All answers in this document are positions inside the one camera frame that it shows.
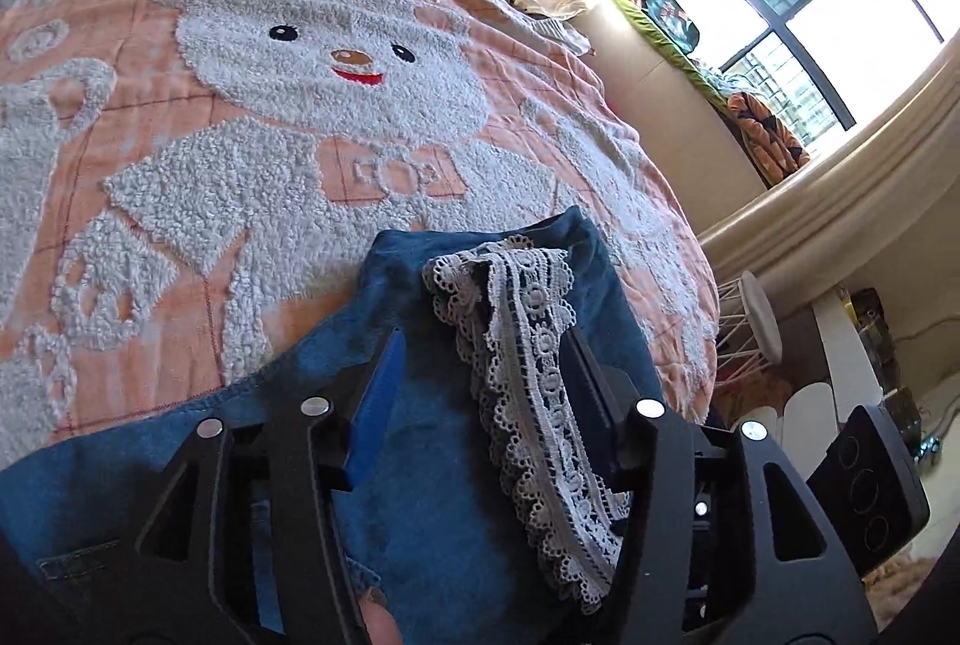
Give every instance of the window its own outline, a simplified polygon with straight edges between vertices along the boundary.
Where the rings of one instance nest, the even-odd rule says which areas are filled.
[[[944,39],[918,0],[677,1],[700,30],[693,57],[745,77],[814,155],[879,115]]]

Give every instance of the metal screw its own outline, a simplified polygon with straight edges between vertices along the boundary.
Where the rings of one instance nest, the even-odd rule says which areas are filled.
[[[197,426],[197,436],[201,439],[213,439],[213,437],[216,437],[223,429],[224,424],[220,423],[217,418],[207,418],[206,420],[202,420],[200,425]]]
[[[766,439],[767,429],[763,423],[757,423],[755,420],[748,420],[742,426],[740,430],[743,432],[743,436],[747,439],[752,439],[754,442],[759,442],[760,439]]]
[[[664,407],[664,405],[659,403],[659,401],[654,398],[642,398],[640,401],[637,401],[637,412],[639,412],[645,418],[654,420],[664,416],[666,407]]]
[[[323,396],[311,396],[301,404],[301,413],[308,418],[318,418],[330,411],[330,402]]]

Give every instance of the bear nose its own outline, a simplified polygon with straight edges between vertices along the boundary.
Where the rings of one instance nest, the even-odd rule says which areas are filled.
[[[330,56],[338,63],[346,63],[349,66],[368,66],[373,63],[373,57],[363,52],[354,52],[353,49],[336,49],[330,52]]]

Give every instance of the bear mouth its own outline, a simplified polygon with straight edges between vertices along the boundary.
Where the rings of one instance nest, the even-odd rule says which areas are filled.
[[[351,73],[350,71],[341,71],[339,68],[333,68],[333,73],[336,73],[340,78],[347,79],[347,81],[360,82],[360,84],[370,85],[371,87],[383,81],[382,73]]]

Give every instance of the bear eye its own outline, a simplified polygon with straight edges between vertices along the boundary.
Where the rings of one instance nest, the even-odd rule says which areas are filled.
[[[394,44],[394,54],[400,57],[404,63],[412,63],[416,60],[414,53],[410,52],[410,49],[407,49],[407,47],[402,47],[400,44]]]
[[[277,25],[275,28],[270,28],[270,37],[274,41],[296,41],[299,33],[290,25]]]

